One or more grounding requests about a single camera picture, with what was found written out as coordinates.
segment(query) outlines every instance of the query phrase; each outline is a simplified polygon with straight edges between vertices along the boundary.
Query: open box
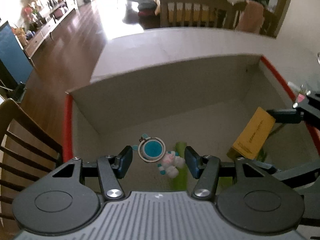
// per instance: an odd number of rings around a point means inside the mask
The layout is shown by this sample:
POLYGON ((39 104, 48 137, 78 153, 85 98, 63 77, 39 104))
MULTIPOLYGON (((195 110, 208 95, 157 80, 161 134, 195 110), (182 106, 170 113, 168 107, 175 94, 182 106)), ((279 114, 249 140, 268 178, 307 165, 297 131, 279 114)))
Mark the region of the open box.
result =
MULTIPOLYGON (((198 58, 123 73, 69 92, 63 157, 89 162, 117 155, 146 133, 161 138, 167 150, 185 141, 199 155, 231 161, 226 153, 257 107, 291 108, 293 99, 286 81, 260 55, 198 58)), ((284 170, 318 158, 319 145, 316 130, 300 123, 286 125, 263 149, 268 162, 284 170)), ((195 180, 189 177, 191 188, 195 180)), ((170 179, 137 152, 120 184, 125 192, 171 189, 170 179)), ((100 190, 96 178, 86 185, 100 190)))

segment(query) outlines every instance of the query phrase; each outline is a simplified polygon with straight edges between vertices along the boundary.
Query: silver screw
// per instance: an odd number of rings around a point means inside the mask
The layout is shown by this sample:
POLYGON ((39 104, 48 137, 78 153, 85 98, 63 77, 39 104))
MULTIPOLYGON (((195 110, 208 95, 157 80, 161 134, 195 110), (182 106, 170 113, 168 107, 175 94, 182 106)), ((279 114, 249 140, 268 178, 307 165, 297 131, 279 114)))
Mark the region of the silver screw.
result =
POLYGON ((205 188, 197 189, 195 195, 198 197, 207 197, 210 195, 210 191, 205 188))
POLYGON ((108 197, 120 197, 122 195, 122 191, 121 190, 119 190, 119 189, 116 189, 116 188, 114 188, 114 189, 110 189, 110 190, 108 190, 107 191, 107 196, 108 197))

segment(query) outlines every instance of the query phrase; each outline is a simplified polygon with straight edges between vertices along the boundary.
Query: chair backrest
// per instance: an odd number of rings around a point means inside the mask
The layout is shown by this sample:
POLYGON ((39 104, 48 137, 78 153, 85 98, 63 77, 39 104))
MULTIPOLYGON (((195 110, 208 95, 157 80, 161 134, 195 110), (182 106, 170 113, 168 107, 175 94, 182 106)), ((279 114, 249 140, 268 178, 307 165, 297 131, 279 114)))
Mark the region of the chair backrest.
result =
POLYGON ((161 27, 215 27, 229 29, 232 4, 227 0, 160 0, 161 27))
MULTIPOLYGON (((240 14, 241 12, 244 11, 246 5, 247 3, 245 1, 237 2, 233 5, 234 17, 231 24, 232 29, 235 29, 236 26, 238 25, 240 14)), ((274 32, 278 26, 278 20, 276 16, 272 12, 264 8, 263 17, 264 17, 264 22, 260 28, 259 34, 275 38, 274 32)))
MULTIPOLYGON (((4 152, 3 161, 0 162, 0 168, 2 169, 1 178, 0 178, 0 185, 9 188, 10 190, 5 190, 5 188, 1 187, 1 195, 0 201, 1 203, 11 204, 13 201, 12 196, 14 195, 11 190, 15 191, 16 193, 22 191, 25 188, 25 185, 17 184, 16 181, 19 181, 17 177, 13 179, 10 178, 10 174, 14 174, 24 180, 29 180, 30 183, 37 181, 40 177, 35 176, 34 174, 27 172, 25 169, 23 170, 22 166, 31 167, 31 169, 36 169, 41 171, 44 175, 50 172, 55 167, 59 166, 62 163, 62 147, 59 143, 53 140, 48 134, 46 134, 20 107, 13 99, 7 99, 3 103, 0 104, 0 140, 7 136, 7 143, 0 146, 0 151, 4 152), (57 158, 52 157, 45 153, 44 151, 40 150, 37 147, 25 142, 20 137, 14 135, 10 128, 8 129, 9 125, 12 121, 15 120, 15 124, 18 123, 22 126, 25 130, 27 130, 31 135, 37 138, 39 141, 44 143, 45 145, 49 146, 49 148, 53 149, 57 153, 57 158), (19 144, 20 147, 26 149, 28 154, 19 154, 12 149, 6 147, 8 142, 14 142, 19 144), (14 167, 12 164, 12 160, 16 163, 19 163, 18 167, 14 167), (44 163, 48 162, 52 163, 52 168, 48 168, 47 166, 43 165, 44 163), (4 192, 10 192, 10 196, 5 196, 4 192)), ((5 220, 14 220, 13 216, 11 215, 11 207, 8 208, 3 207, 1 205, 2 213, 0 213, 0 217, 4 220, 4 229, 5 229, 5 220)))

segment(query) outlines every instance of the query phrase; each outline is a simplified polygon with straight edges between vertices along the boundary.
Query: blue panel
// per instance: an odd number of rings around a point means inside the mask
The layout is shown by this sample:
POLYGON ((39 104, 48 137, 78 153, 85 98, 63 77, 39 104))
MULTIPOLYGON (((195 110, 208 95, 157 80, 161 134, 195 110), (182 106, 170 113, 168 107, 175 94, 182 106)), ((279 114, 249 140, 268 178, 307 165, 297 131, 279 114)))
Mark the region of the blue panel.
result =
POLYGON ((27 81, 32 66, 8 24, 0 30, 0 59, 18 84, 27 81))

